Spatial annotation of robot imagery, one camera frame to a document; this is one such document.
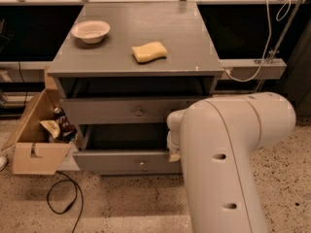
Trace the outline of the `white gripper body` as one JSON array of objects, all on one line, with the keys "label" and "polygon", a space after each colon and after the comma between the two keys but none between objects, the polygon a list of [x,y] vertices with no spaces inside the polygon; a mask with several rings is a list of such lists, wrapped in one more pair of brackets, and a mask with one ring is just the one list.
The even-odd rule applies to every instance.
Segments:
[{"label": "white gripper body", "polygon": [[180,139],[176,132],[169,131],[166,138],[167,147],[172,152],[180,151]]}]

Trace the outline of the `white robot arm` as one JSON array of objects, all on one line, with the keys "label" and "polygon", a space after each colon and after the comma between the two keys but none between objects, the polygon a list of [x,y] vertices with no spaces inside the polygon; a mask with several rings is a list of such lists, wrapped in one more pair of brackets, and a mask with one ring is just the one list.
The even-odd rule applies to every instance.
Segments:
[{"label": "white robot arm", "polygon": [[273,92],[208,98],[168,116],[193,233],[268,233],[250,152],[285,140],[295,122],[292,104]]}]

